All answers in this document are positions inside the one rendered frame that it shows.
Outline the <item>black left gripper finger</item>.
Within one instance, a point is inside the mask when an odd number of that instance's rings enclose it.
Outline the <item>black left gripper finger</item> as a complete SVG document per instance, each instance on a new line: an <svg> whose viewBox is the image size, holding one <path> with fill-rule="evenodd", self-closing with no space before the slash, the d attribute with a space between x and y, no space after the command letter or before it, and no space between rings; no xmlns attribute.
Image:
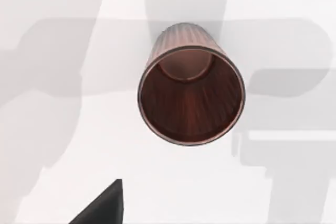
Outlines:
<svg viewBox="0 0 336 224"><path fill-rule="evenodd" d="M116 179L68 224L123 224L122 179Z"/></svg>

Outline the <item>brown ribbed cup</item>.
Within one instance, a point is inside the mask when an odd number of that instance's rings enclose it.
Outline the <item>brown ribbed cup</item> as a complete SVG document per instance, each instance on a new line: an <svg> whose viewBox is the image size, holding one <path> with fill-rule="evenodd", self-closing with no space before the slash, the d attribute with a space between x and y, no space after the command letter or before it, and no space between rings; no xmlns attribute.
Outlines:
<svg viewBox="0 0 336 224"><path fill-rule="evenodd" d="M238 122L244 79L200 25L177 23L154 43L138 85L140 114L162 139L182 146L210 143Z"/></svg>

